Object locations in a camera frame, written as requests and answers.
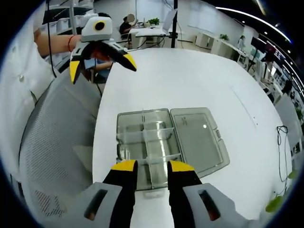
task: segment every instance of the ceiling light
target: ceiling light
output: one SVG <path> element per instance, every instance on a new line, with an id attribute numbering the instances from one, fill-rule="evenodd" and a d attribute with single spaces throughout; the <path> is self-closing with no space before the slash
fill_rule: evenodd
<path id="1" fill-rule="evenodd" d="M 285 70 L 290 74 L 289 70 L 283 65 L 283 67 L 285 68 Z"/>
<path id="2" fill-rule="evenodd" d="M 228 9 L 228 8 L 224 8 L 224 7 L 216 7 L 216 8 L 218 10 L 220 9 L 220 10 L 227 10 L 227 11 L 232 11 L 232 12 L 235 12 L 235 13 L 240 13 L 240 14 L 246 15 L 248 17 L 254 18 L 256 20 L 259 20 L 260 22 L 268 25 L 269 27 L 271 27 L 272 29 L 274 29 L 276 32 L 278 32 L 279 34 L 281 34 L 281 36 L 283 36 L 285 39 L 287 39 L 291 43 L 291 40 L 283 32 L 281 32 L 280 30 L 278 30 L 276 27 L 274 27 L 273 25 L 269 24 L 268 22 L 262 20 L 261 18 L 258 18 L 256 16 L 251 15 L 251 14 L 244 13 L 242 11 L 238 11 L 238 10 L 235 10 L 235 9 Z"/>

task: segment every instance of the mesh chair back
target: mesh chair back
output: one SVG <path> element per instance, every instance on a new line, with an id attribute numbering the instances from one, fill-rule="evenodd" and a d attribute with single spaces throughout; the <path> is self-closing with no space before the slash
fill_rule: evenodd
<path id="1" fill-rule="evenodd" d="M 66 70 L 38 100 L 19 159 L 24 197 L 38 222 L 61 217 L 73 198 L 92 184 L 75 147 L 93 150 L 100 99 L 82 75 L 73 85 Z"/>

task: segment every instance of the white table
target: white table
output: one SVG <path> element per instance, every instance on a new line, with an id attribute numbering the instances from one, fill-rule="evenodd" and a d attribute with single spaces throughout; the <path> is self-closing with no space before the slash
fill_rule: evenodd
<path id="1" fill-rule="evenodd" d="M 162 39 L 164 39 L 164 48 L 170 48 L 171 47 L 171 39 L 169 38 L 170 34 L 165 33 L 162 30 L 161 26 L 156 26 L 154 28 L 148 27 L 148 28 L 133 28 L 130 30 L 130 35 L 132 36 L 132 47 L 138 48 L 142 47 L 142 44 L 146 40 L 147 37 L 155 37 L 157 38 L 156 43 L 160 42 Z"/>
<path id="2" fill-rule="evenodd" d="M 233 46 L 232 44 L 223 41 L 222 39 L 214 39 L 210 53 L 231 59 L 233 57 L 234 52 L 238 52 L 239 54 L 237 58 L 237 63 L 239 63 L 242 67 L 247 67 L 249 64 L 249 55 L 241 51 L 237 47 Z M 243 63 L 240 62 L 241 56 L 245 57 L 245 61 Z"/>
<path id="3" fill-rule="evenodd" d="M 214 39 L 217 39 L 218 37 L 205 34 L 205 33 L 198 33 L 195 41 L 195 45 L 201 48 L 211 49 Z"/>
<path id="4" fill-rule="evenodd" d="M 201 181 L 231 198 L 238 213 L 256 219 L 273 191 L 280 192 L 284 187 L 278 172 L 276 142 L 276 127 L 282 122 L 258 83 L 236 62 L 216 55 L 174 48 L 149 48 L 130 54 L 137 72 L 115 63 L 104 89 L 95 130 L 93 181 L 102 182 L 116 162 L 119 113 L 208 107 L 230 164 Z M 283 147 L 282 178 L 286 176 Z M 289 150 L 286 155 L 290 173 Z M 138 191 L 135 197 L 131 227 L 173 227 L 167 188 Z"/>

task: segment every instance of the computer monitor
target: computer monitor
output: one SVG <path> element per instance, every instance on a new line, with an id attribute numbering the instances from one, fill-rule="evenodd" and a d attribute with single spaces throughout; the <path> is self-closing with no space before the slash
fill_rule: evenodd
<path id="1" fill-rule="evenodd" d="M 254 46 L 256 49 L 258 49 L 259 51 L 261 51 L 262 53 L 265 53 L 266 51 L 266 43 L 255 37 L 252 37 L 251 45 Z"/>
<path id="2" fill-rule="evenodd" d="M 175 17 L 176 12 L 177 12 L 177 9 L 173 9 L 167 14 L 166 20 L 162 27 L 162 30 L 164 33 L 167 34 L 169 32 L 169 29 L 171 27 L 171 24 L 173 23 L 173 19 Z"/>

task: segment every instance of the storage bin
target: storage bin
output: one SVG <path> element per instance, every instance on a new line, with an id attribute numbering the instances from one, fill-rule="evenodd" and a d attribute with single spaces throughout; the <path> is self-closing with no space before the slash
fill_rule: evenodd
<path id="1" fill-rule="evenodd" d="M 47 63 L 51 64 L 51 60 L 50 60 L 50 57 L 49 57 L 49 56 L 46 57 L 44 60 L 45 60 Z"/>
<path id="2" fill-rule="evenodd" d="M 167 162 L 182 161 L 199 178 L 229 165 L 219 129 L 208 108 L 120 113 L 117 161 L 137 160 L 137 190 L 167 187 Z"/>
<path id="3" fill-rule="evenodd" d="M 83 18 L 82 15 L 75 16 L 76 26 L 80 26 L 82 18 Z"/>
<path id="4" fill-rule="evenodd" d="M 69 29 L 69 18 L 61 18 L 57 21 L 57 33 L 67 31 Z"/>
<path id="5" fill-rule="evenodd" d="M 46 24 L 46 33 L 48 33 L 48 24 Z M 50 35 L 54 35 L 57 33 L 57 21 L 49 23 L 49 32 Z"/>
<path id="6" fill-rule="evenodd" d="M 56 67 L 62 61 L 61 54 L 52 55 L 52 60 L 53 60 L 53 66 Z"/>
<path id="7" fill-rule="evenodd" d="M 80 6 L 93 8 L 93 6 L 94 6 L 93 3 L 94 3 L 94 0 L 82 0 L 81 3 L 80 3 Z"/>
<path id="8" fill-rule="evenodd" d="M 40 27 L 40 31 L 41 31 L 41 32 L 47 33 L 47 32 L 48 32 L 47 29 L 48 29 L 48 25 L 47 25 L 47 24 L 41 25 L 41 27 Z"/>
<path id="9" fill-rule="evenodd" d="M 61 57 L 64 59 L 67 56 L 70 56 L 71 52 L 65 52 L 65 53 L 61 53 Z"/>

